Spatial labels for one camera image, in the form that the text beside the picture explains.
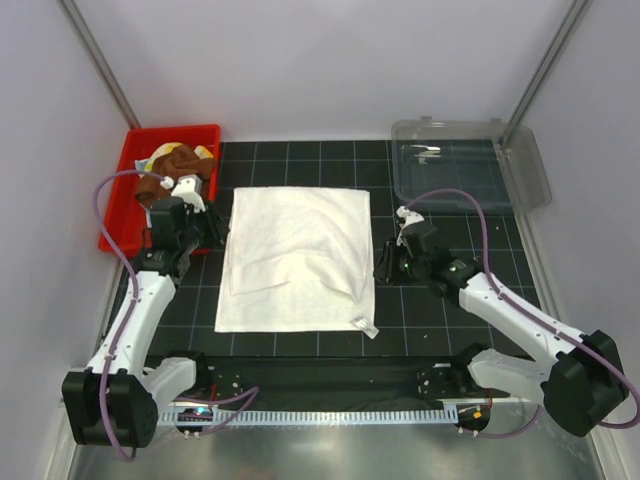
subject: metal floor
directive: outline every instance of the metal floor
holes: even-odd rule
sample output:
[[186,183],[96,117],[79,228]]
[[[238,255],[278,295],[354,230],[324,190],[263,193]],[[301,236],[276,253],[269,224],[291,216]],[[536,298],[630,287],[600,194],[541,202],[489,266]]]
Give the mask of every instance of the metal floor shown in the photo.
[[[531,405],[496,403],[493,431],[513,430]],[[452,426],[230,429],[200,440],[166,430],[133,463],[108,447],[79,447],[70,480],[596,480],[590,439],[543,415],[509,440],[459,435]]]

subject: brown cloth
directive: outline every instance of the brown cloth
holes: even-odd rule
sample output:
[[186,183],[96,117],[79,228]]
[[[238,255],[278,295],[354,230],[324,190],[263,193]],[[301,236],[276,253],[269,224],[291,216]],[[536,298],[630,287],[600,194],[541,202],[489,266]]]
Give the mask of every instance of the brown cloth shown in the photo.
[[[175,181],[185,175],[198,175],[202,180],[200,194],[206,200],[209,193],[211,171],[215,163],[214,158],[199,158],[190,147],[180,145],[174,148],[171,153],[156,158],[151,171],[159,173],[163,177],[169,176]],[[136,199],[147,208],[151,208],[151,204],[159,198],[169,195],[171,192],[160,186],[160,180],[150,175],[143,176],[138,182]]]

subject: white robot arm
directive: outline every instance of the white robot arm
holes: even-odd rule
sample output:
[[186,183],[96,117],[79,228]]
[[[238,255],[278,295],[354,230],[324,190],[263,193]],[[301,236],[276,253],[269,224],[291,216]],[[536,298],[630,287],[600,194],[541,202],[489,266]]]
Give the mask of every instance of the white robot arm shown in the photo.
[[[132,280],[109,333],[85,369],[71,371],[62,384],[71,430],[78,444],[107,445],[100,418],[98,385],[108,375],[108,409],[122,446],[145,447],[153,438],[158,412],[181,393],[211,386],[203,354],[172,352],[158,368],[146,374],[144,361],[158,322],[197,248],[224,243],[226,226],[210,202],[200,196],[201,181],[182,177],[171,196],[153,203],[150,210],[151,247],[133,261],[138,300]],[[110,357],[108,372],[105,358]]]
[[[493,325],[532,358],[503,355],[482,346],[466,349],[459,355],[460,362],[476,386],[542,405],[561,427],[577,436],[586,435],[628,396],[629,390],[604,366],[560,338],[588,346],[622,371],[610,337],[600,331],[585,335],[546,315],[495,276],[490,281],[475,259],[452,255],[438,241],[436,228],[418,213],[400,207],[397,217],[400,234],[385,244],[376,278],[388,284],[428,285],[433,294]],[[548,328],[534,323],[505,297]]]

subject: red tray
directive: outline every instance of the red tray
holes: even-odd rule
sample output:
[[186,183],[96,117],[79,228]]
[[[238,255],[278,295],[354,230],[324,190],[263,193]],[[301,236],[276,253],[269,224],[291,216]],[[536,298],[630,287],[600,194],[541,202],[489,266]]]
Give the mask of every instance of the red tray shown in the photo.
[[[220,127],[218,125],[131,130],[122,148],[118,171],[134,169],[134,160],[148,158],[156,148],[167,142],[180,142],[191,148],[202,145],[213,154],[217,161],[211,172],[207,198],[215,200],[218,193],[220,164]],[[104,220],[108,232],[128,258],[134,257],[142,248],[142,235],[147,224],[145,212],[135,199],[137,185],[136,175],[126,175],[114,180]],[[105,252],[113,252],[104,235],[100,235],[98,247]],[[206,250],[199,250],[196,253],[205,252]]]

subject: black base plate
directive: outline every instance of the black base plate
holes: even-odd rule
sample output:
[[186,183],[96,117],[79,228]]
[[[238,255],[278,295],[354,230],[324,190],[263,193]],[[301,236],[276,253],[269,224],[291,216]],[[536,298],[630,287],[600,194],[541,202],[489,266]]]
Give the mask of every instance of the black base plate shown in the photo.
[[[148,366],[160,361],[149,358]],[[486,398],[483,389],[462,395],[450,375],[439,375],[449,370],[450,361],[451,357],[207,357],[214,379],[238,375],[244,390],[260,387],[252,410],[289,412],[424,410],[442,408],[442,399]],[[430,370],[433,388],[425,395],[420,372]]]

